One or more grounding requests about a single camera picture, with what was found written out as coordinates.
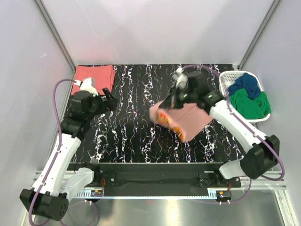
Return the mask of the pink t shirt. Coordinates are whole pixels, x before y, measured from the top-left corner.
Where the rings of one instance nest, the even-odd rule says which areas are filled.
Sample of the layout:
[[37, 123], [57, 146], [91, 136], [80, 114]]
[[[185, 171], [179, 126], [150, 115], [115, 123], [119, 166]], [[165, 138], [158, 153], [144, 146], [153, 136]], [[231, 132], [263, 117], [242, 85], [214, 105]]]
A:
[[162, 101], [149, 109], [150, 120], [175, 132], [183, 143], [190, 142], [213, 118], [196, 104], [185, 104], [181, 109], [161, 109]]

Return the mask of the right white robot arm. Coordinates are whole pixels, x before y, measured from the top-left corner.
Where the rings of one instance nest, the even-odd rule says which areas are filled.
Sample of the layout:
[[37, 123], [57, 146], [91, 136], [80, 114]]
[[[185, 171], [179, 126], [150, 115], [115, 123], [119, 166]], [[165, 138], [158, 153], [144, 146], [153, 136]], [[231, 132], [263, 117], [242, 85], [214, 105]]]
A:
[[158, 121], [161, 113], [165, 114], [163, 125], [170, 129], [179, 126], [179, 137], [185, 139], [188, 131], [199, 123], [191, 116], [185, 116], [187, 122], [179, 124], [174, 121], [169, 112], [171, 110], [180, 112], [191, 105], [206, 116], [219, 121], [246, 152], [243, 158], [228, 161], [219, 167], [213, 176], [216, 185], [225, 186], [235, 177], [247, 176], [250, 179], [257, 179], [263, 177], [264, 173], [276, 165], [280, 165], [282, 170], [279, 179], [284, 177], [284, 165], [279, 158], [280, 141], [275, 135], [266, 136], [230, 106], [230, 102], [219, 91], [203, 86], [200, 82], [202, 78], [200, 72], [186, 75], [182, 68], [179, 68], [173, 76], [174, 85], [152, 116], [155, 121]]

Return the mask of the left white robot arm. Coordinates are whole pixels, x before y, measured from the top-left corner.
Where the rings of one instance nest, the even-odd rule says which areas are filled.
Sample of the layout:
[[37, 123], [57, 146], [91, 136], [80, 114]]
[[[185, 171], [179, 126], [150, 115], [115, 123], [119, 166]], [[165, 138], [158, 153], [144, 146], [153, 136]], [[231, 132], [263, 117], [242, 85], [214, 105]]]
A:
[[42, 173], [30, 189], [23, 189], [20, 200], [29, 213], [60, 221], [67, 212], [69, 202], [87, 185], [97, 186], [102, 182], [100, 166], [84, 163], [65, 183], [63, 177], [96, 115], [114, 111], [117, 99], [107, 88], [95, 95], [90, 90], [81, 90], [71, 98], [66, 117], [60, 123], [55, 147]]

